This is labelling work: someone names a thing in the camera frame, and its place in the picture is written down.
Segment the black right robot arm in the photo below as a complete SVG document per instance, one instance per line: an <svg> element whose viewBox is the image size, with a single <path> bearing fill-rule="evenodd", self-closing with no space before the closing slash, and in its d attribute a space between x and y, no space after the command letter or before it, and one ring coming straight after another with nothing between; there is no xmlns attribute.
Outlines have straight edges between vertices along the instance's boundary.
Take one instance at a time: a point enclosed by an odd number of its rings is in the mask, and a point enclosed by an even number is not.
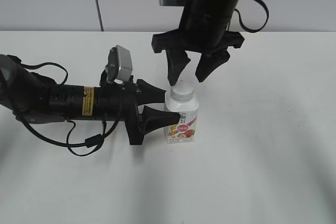
<svg viewBox="0 0 336 224"><path fill-rule="evenodd" d="M226 28L239 0L159 0L160 6L182 6L179 27L152 37L154 53L166 52L167 78L171 86L190 58L187 52L201 54L195 75L203 82L216 68L226 63L228 47L240 48L244 42L239 32Z"/></svg>

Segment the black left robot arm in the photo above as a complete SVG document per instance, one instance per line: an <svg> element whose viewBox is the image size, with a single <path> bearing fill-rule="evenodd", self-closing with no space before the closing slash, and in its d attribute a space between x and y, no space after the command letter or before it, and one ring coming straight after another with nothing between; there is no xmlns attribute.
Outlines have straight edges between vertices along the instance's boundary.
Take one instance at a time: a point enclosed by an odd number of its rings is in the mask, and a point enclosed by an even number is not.
<svg viewBox="0 0 336 224"><path fill-rule="evenodd" d="M165 91L142 79L123 83L101 80L99 87L57 84L35 72L43 67L25 65L12 55L1 55L1 105L12 110L17 120L29 125L75 121L123 121L130 145L141 145L144 136L177 124L176 112L150 108L164 103Z"/></svg>

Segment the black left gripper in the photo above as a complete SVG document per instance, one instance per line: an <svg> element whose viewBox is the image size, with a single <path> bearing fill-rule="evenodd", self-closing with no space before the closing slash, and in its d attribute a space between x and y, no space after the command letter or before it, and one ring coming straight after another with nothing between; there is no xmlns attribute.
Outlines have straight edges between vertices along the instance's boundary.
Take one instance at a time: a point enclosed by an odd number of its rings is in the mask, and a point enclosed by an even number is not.
<svg viewBox="0 0 336 224"><path fill-rule="evenodd" d="M142 79L136 84L133 77L122 83L100 81L97 89L95 113L104 122L112 121L112 127L103 133L112 134L119 122L124 122L130 145L142 145L143 136L155 130L178 124L180 114L144 106L139 116L138 104L164 103L166 91Z"/></svg>

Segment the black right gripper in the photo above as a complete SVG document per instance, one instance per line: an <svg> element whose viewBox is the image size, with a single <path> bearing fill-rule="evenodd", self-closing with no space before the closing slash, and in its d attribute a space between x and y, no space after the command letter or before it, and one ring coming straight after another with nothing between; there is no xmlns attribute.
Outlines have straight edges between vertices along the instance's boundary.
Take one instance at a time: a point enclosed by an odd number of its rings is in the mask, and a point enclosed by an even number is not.
<svg viewBox="0 0 336 224"><path fill-rule="evenodd" d="M201 83L214 70L230 59L230 54L224 49L228 47L240 48L245 40L241 33L234 31L225 31L217 39L199 31L187 33L184 28L189 12L186 8L183 10L177 29L152 36L151 46L154 53L166 50L167 78L170 86L176 85L180 74L191 61L186 51L213 53L202 54L200 57L195 75Z"/></svg>

